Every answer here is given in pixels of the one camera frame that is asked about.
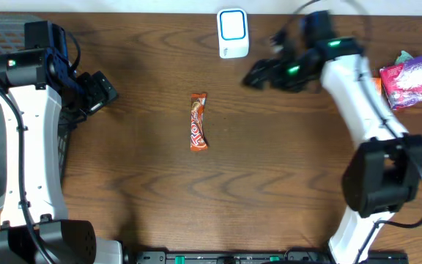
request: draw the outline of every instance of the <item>green light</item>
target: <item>green light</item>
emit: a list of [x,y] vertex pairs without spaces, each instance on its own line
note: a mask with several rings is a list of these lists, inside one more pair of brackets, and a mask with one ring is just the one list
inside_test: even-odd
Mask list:
[[290,69],[289,70],[287,70],[287,72],[290,74],[290,75],[294,75],[294,74],[296,74],[298,71],[299,71],[299,68],[300,68],[300,66],[298,65],[298,66],[294,66],[294,67],[290,67]]
[[336,47],[337,45],[340,45],[340,43],[341,43],[341,40],[335,40],[335,41],[328,43],[328,45],[330,47]]

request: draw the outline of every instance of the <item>wooden tabletop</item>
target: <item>wooden tabletop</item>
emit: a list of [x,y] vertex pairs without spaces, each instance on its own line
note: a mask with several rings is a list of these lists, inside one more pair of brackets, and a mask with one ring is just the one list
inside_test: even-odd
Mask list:
[[[286,16],[249,15],[251,49],[242,59],[219,57],[215,15],[38,16],[72,31],[81,71],[102,70],[120,94],[73,132],[63,182],[71,219],[135,249],[172,251],[319,247],[336,231],[346,207],[341,175],[354,149],[335,103],[325,91],[240,85],[256,60],[271,56],[268,37]],[[376,75],[401,50],[422,54],[422,18],[371,19]],[[358,17],[335,21],[340,35],[362,37]],[[190,151],[194,92],[208,93],[210,148],[200,153]],[[422,103],[396,114],[422,134]],[[421,214],[422,187],[394,220]],[[384,227],[373,249],[405,250],[422,263],[422,227]]]

